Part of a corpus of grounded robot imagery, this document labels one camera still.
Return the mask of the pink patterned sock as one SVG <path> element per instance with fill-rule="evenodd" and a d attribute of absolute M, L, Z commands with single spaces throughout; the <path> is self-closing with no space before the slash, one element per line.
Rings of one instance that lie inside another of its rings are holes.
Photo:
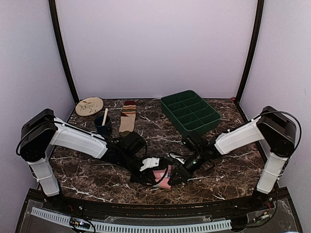
<path fill-rule="evenodd" d="M 154 187 L 170 189 L 171 185 L 168 184 L 171 176 L 172 176 L 172 166 L 168 165 L 168 168 L 162 170 L 154 170 L 156 185 Z"/>

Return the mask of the green compartment tray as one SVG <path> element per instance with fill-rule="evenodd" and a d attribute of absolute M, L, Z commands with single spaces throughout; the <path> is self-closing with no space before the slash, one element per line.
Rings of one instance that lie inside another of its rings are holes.
<path fill-rule="evenodd" d="M 221 119 L 221 115 L 193 90 L 171 94 L 160 101 L 163 114 L 183 137 L 212 131 Z"/>

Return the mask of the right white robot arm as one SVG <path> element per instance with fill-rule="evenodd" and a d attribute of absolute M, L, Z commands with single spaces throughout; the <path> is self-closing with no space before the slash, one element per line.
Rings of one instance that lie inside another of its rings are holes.
<path fill-rule="evenodd" d="M 168 184 L 186 182 L 208 160 L 217 159 L 251 143 L 266 141 L 270 147 L 270 154 L 255 188 L 256 194 L 248 199 L 248 207 L 257 211 L 266 204 L 266 195 L 272 191 L 274 184 L 282 176 L 301 137 L 302 127 L 295 116 L 266 106 L 253 119 L 215 136 L 210 141 L 197 133 L 187 135 L 183 143 L 194 154 L 173 170 Z"/>

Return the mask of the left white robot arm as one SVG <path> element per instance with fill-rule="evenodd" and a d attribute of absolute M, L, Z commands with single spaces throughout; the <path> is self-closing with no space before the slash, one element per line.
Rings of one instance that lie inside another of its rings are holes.
<path fill-rule="evenodd" d="M 46 156 L 48 146 L 65 147 L 122 166 L 131 173 L 135 182 L 156 183 L 155 175 L 147 165 L 158 160 L 143 160 L 136 156 L 147 147 L 138 133 L 131 132 L 117 138 L 102 137 L 69 125 L 55 117 L 53 110 L 45 109 L 23 125 L 16 154 L 31 167 L 44 194 L 50 197 L 50 205 L 59 212 L 65 211 L 69 202 L 60 194 L 60 185 Z"/>

